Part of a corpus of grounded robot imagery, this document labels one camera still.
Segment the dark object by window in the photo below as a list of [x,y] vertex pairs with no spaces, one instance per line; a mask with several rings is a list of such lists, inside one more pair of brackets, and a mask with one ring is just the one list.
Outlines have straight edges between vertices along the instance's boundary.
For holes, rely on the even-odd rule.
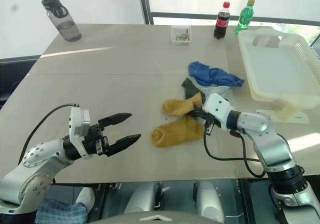
[[320,26],[319,26],[319,34],[316,35],[315,39],[310,44],[310,48],[314,52],[314,54],[317,56],[317,58],[320,60]]

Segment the white grey sock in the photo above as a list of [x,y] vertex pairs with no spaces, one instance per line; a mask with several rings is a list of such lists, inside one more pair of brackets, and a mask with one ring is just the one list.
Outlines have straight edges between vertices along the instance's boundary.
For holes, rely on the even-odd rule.
[[214,93],[217,93],[221,97],[225,97],[229,89],[229,86],[205,86],[201,87],[200,91],[204,94],[205,99],[208,99],[209,96]]

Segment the small clear plastic box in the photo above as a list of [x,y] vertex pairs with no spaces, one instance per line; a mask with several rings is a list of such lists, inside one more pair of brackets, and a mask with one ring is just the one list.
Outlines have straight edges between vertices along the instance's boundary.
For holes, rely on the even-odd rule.
[[[176,33],[180,29],[188,29],[189,33],[189,39],[190,41],[184,42],[184,41],[176,41]],[[170,28],[170,41],[173,45],[187,45],[192,40],[192,29],[189,25],[172,25]]]

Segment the cream plastic basket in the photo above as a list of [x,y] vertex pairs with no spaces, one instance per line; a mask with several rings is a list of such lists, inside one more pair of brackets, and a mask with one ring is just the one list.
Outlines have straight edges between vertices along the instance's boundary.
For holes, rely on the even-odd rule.
[[258,109],[273,122],[309,124],[305,110],[320,105],[320,59],[303,37],[271,28],[237,35],[250,93],[282,109]]

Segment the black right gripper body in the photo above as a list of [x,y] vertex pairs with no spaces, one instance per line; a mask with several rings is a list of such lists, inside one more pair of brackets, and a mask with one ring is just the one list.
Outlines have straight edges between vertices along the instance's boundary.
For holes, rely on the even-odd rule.
[[201,113],[200,118],[204,119],[204,133],[210,135],[214,126],[221,127],[220,121],[210,113]]

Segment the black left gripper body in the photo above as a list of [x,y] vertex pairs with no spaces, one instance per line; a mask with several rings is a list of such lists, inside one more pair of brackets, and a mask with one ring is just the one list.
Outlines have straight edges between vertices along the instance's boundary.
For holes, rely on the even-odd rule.
[[107,137],[103,135],[103,130],[99,124],[89,127],[87,136],[82,141],[88,154],[107,155],[109,143]]

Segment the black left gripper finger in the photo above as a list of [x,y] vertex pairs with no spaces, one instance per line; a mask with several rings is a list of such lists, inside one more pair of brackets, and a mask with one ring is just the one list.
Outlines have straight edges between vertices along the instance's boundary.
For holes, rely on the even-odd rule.
[[116,113],[98,120],[98,124],[100,129],[103,131],[105,127],[108,127],[110,125],[114,126],[119,123],[122,123],[131,116],[132,114],[127,112]]
[[124,151],[125,149],[132,146],[140,137],[141,137],[141,134],[128,135],[117,140],[112,145],[107,145],[105,155],[107,157],[111,157],[117,153]]

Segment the mustard yellow sock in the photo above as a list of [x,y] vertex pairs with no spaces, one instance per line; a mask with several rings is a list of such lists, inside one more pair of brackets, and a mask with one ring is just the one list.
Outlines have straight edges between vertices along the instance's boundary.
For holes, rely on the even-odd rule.
[[184,116],[155,128],[151,133],[151,142],[157,148],[168,148],[198,141],[203,137],[204,131],[203,124],[191,116]]
[[198,92],[194,96],[184,100],[175,98],[166,99],[161,108],[169,116],[177,117],[188,114],[198,107],[202,107],[203,103],[202,94]]

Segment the cola bottle red cap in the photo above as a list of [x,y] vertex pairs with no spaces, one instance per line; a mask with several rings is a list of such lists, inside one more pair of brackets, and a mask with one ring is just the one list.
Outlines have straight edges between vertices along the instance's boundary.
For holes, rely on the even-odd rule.
[[217,14],[215,29],[213,36],[220,40],[223,39],[226,35],[229,20],[230,20],[230,2],[225,1],[222,6],[222,10]]

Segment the green soda bottle yellow cap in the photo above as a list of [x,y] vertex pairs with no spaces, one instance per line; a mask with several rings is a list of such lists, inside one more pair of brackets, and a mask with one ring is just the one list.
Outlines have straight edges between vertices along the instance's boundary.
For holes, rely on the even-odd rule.
[[247,5],[240,12],[238,24],[235,28],[235,34],[237,35],[240,31],[247,30],[249,24],[254,15],[254,4],[255,0],[248,0]]

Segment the blue sock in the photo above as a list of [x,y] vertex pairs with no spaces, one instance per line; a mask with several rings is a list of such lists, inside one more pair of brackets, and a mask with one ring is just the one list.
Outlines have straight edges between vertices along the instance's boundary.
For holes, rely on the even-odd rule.
[[199,61],[191,62],[188,65],[188,74],[203,87],[226,86],[226,87],[242,87],[245,80],[238,76],[228,73],[221,68],[205,65]]

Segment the blue checked cloth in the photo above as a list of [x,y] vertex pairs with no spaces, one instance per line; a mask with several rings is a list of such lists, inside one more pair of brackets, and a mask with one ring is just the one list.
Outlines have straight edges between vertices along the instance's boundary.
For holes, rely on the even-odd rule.
[[86,224],[88,212],[84,204],[68,204],[45,197],[36,212],[35,224]]

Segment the grey robot chest cover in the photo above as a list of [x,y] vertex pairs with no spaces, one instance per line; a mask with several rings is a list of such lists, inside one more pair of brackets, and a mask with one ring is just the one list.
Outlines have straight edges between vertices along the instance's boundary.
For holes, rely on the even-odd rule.
[[196,214],[180,211],[141,211],[124,213],[88,224],[221,224]]

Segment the colourful small pieces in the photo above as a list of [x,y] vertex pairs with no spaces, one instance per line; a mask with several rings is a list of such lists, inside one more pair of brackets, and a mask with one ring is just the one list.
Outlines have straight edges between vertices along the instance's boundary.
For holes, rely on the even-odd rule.
[[190,41],[189,30],[188,29],[179,29],[176,32],[175,40],[177,42],[189,42]]

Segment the dark window frame post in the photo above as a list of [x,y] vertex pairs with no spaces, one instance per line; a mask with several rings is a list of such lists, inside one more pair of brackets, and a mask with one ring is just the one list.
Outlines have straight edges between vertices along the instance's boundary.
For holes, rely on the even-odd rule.
[[151,8],[150,8],[150,1],[140,0],[140,4],[141,4],[144,23],[146,25],[154,25],[154,19],[153,19]]

